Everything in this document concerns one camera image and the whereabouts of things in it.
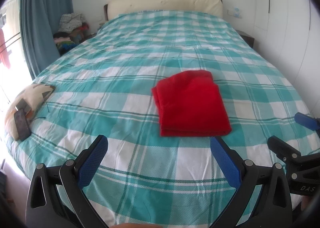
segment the teal plaid bedsheet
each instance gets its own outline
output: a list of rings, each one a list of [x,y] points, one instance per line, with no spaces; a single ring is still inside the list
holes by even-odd
[[[105,24],[36,78],[56,89],[32,122],[33,134],[2,139],[31,179],[37,163],[62,164],[105,135],[109,150],[84,192],[108,225],[207,227],[235,190],[211,156],[209,137],[159,136],[151,95],[159,80],[198,69],[219,85],[232,126],[223,139],[242,158],[271,166],[272,135],[302,154],[319,150],[315,133],[294,121],[308,110],[282,74],[224,20],[182,11],[120,15]]]

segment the blue curtain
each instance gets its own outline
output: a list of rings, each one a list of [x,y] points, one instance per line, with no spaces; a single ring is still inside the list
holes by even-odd
[[[72,12],[72,0],[20,0],[21,40],[32,79],[60,57],[52,35],[61,15]]]

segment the folded red cloth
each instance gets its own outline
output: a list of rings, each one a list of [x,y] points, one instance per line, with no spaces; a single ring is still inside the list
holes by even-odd
[[[152,93],[161,136],[222,136],[231,131],[219,87],[208,71],[175,74],[160,80]]]

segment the blue textured pad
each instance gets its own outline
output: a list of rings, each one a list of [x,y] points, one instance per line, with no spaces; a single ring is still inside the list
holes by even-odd
[[[229,155],[225,152],[215,137],[211,138],[210,149],[229,185],[238,190],[241,185],[240,170],[236,167],[234,162],[231,160]]]
[[[316,131],[316,130],[320,129],[318,121],[315,118],[311,118],[311,117],[304,115],[300,112],[297,112],[295,114],[294,120],[296,121],[296,123],[308,128],[312,131]]]
[[[108,139],[103,136],[78,171],[78,186],[88,186],[108,150]]]

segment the headboard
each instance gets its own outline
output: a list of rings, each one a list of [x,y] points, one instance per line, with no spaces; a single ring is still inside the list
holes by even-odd
[[[222,18],[222,0],[111,0],[104,6],[106,21],[143,10],[200,11]]]

